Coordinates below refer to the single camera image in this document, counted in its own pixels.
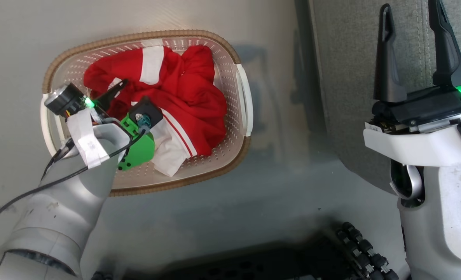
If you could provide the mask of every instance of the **gray fabric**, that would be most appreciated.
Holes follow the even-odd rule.
[[[365,147],[371,119],[379,9],[383,0],[313,0],[314,33],[328,131],[344,165],[391,192],[389,159]],[[396,25],[400,80],[413,91],[432,85],[434,33],[427,0],[389,1]],[[461,1],[444,0],[461,50]]]

